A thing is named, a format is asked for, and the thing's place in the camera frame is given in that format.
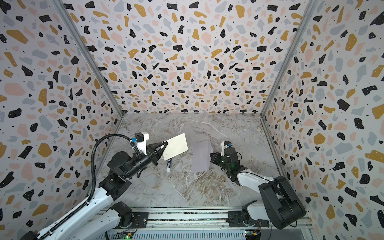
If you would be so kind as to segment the pale lilac envelope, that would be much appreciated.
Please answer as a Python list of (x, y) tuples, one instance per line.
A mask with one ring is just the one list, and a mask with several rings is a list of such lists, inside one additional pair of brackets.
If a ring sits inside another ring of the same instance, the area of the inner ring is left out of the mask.
[(210, 154), (214, 152), (210, 140), (195, 143), (192, 147), (192, 151), (191, 173), (206, 172), (211, 164)]

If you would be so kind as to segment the beige decorated letter paper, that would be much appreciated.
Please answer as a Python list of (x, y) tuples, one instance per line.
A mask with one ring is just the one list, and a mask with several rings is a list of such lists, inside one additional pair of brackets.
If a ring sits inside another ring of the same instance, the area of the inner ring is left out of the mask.
[(162, 148), (164, 150), (163, 157), (165, 161), (189, 150), (185, 133), (167, 140), (167, 143), (168, 144)]

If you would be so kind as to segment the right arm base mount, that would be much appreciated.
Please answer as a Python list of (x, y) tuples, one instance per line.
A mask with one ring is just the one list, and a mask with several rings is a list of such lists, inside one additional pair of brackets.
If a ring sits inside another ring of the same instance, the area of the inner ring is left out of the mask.
[(261, 228), (269, 227), (269, 220), (264, 204), (252, 201), (242, 206), (240, 211), (229, 211), (226, 222), (231, 228)]

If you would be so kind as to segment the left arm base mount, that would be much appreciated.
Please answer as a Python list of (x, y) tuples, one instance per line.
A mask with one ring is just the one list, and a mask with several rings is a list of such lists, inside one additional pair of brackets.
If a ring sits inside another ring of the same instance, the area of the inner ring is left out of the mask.
[(145, 229), (149, 219), (149, 212), (134, 212), (125, 203), (118, 202), (110, 207), (103, 216), (112, 221), (112, 228)]

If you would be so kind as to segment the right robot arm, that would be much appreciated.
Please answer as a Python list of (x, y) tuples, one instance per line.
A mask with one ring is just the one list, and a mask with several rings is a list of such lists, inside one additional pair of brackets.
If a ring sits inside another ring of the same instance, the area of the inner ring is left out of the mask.
[(228, 212), (230, 227), (262, 227), (269, 222), (278, 230), (296, 223), (306, 215), (306, 209), (283, 177), (265, 177), (241, 165), (239, 153), (231, 143), (222, 146), (220, 153), (211, 153), (211, 163), (219, 166), (231, 182), (260, 194), (262, 202), (252, 201), (240, 211)]

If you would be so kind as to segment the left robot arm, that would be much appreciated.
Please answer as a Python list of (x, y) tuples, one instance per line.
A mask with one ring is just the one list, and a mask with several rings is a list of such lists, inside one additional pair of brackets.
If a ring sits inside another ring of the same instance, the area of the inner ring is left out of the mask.
[(92, 183), (89, 196), (59, 220), (35, 233), (29, 231), (23, 240), (91, 240), (115, 228), (139, 228), (140, 221), (123, 202), (115, 201), (131, 186), (130, 179), (140, 176), (150, 163), (158, 164), (168, 142), (146, 145), (130, 139), (134, 150), (116, 153), (108, 162), (109, 174), (99, 184)]

